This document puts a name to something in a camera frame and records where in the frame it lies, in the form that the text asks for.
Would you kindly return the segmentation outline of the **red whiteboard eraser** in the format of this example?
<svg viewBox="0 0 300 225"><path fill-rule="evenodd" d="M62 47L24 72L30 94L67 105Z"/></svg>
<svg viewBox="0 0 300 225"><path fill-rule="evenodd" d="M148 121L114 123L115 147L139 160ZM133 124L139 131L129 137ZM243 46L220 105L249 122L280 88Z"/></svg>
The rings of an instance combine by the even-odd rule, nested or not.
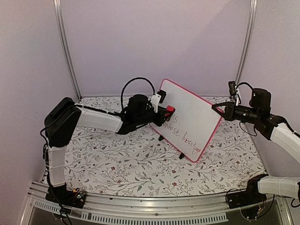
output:
<svg viewBox="0 0 300 225"><path fill-rule="evenodd" d="M167 106L166 110L167 110L169 113L175 112L175 108L172 107L172 106L170 106L170 105Z"/></svg>

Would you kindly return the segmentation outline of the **pink framed whiteboard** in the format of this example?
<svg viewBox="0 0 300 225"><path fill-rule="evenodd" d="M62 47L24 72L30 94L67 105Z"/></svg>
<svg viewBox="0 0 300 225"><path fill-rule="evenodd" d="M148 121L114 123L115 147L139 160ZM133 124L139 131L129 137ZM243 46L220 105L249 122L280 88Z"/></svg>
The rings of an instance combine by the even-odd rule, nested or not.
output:
<svg viewBox="0 0 300 225"><path fill-rule="evenodd" d="M212 103L169 79L162 81L160 89L166 92L162 107L172 106L175 112L162 126L150 126L195 163L208 147L222 117L211 108Z"/></svg>

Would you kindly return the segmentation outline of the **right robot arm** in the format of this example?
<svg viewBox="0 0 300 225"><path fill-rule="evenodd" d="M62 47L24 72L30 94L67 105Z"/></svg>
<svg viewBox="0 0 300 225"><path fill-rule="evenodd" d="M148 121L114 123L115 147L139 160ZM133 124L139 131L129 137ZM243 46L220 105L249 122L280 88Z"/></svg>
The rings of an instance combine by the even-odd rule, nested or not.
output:
<svg viewBox="0 0 300 225"><path fill-rule="evenodd" d="M300 135L291 128L284 117L270 113L270 102L270 92L253 88L249 106L224 102L214 104L211 108L226 121L238 120L252 124L263 137L299 161ZM299 199L300 179L257 175L248 180L246 190L228 194L226 201L229 207L234 209L263 202L267 199L267 194Z"/></svg>

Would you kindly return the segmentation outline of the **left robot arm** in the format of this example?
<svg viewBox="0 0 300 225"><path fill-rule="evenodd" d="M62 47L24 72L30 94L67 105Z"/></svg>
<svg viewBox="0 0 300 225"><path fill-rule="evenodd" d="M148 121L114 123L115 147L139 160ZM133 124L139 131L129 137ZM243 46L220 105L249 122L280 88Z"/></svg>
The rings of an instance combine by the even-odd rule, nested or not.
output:
<svg viewBox="0 0 300 225"><path fill-rule="evenodd" d="M48 184L51 195L59 203L66 203L70 194L65 185L65 151L76 128L87 127L126 135L153 123L162 126L175 112L172 106L162 107L165 94L154 94L148 98L142 94L132 96L121 112L107 112L76 104L71 98L62 99L47 115L42 134L48 147Z"/></svg>

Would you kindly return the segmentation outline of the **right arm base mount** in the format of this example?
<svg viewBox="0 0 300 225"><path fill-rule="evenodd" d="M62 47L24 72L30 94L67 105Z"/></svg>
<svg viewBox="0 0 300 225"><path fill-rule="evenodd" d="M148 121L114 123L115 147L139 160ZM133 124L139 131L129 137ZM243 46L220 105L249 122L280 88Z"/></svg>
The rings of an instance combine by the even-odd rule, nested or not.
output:
<svg viewBox="0 0 300 225"><path fill-rule="evenodd" d="M262 203L267 200L266 194L258 193L257 191L237 191L228 192L225 196L225 201L230 209L249 206L252 204Z"/></svg>

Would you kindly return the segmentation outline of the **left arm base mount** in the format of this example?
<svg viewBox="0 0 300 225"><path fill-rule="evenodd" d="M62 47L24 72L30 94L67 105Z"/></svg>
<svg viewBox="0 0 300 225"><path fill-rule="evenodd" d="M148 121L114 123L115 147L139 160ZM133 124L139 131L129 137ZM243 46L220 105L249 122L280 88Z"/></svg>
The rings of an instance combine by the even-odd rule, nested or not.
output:
<svg viewBox="0 0 300 225"><path fill-rule="evenodd" d="M48 188L45 197L46 200L58 203L65 206L75 207L82 209L86 200L86 193L80 191L71 191L62 187Z"/></svg>

